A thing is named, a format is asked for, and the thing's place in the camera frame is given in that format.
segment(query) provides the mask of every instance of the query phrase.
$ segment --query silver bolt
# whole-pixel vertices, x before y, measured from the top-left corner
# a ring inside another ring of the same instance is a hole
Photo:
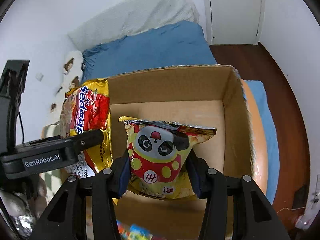
[[[77,177],[75,175],[71,175],[71,176],[69,176],[68,181],[74,182],[76,179],[77,179]]]
[[[208,173],[211,174],[211,175],[214,175],[214,174],[217,173],[217,170],[214,169],[214,168],[210,168],[210,169],[208,169]]]
[[[249,181],[251,181],[251,177],[249,175],[244,175],[243,180],[246,182],[249,182]]]
[[[112,169],[110,169],[110,168],[105,168],[102,172],[103,172],[103,174],[108,175],[108,174],[110,174],[110,173],[112,172]]]

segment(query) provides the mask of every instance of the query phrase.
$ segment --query cartoon panda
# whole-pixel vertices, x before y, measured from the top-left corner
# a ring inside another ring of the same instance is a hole
[[[132,173],[146,183],[171,182],[181,170],[181,155],[189,148],[189,138],[177,130],[148,125],[134,126],[128,144]]]

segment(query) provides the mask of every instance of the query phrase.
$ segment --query door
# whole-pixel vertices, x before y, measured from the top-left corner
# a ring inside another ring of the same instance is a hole
[[[261,0],[210,0],[212,44],[256,44]]]

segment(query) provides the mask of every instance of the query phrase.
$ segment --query yellow and red package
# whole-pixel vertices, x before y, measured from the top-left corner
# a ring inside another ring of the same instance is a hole
[[[147,121],[121,116],[127,131],[131,165],[128,189],[160,199],[193,196],[185,161],[193,145],[216,134],[216,128]]]
[[[103,131],[100,145],[84,150],[76,164],[66,167],[80,178],[94,176],[112,164],[110,98],[107,79],[88,80],[66,93],[60,115],[60,136],[65,138],[89,130]]]

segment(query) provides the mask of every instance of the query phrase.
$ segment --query panda ear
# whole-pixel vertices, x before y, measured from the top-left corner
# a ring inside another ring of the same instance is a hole
[[[188,149],[190,146],[188,135],[185,135],[182,132],[175,132],[173,134],[173,145],[178,151]]]

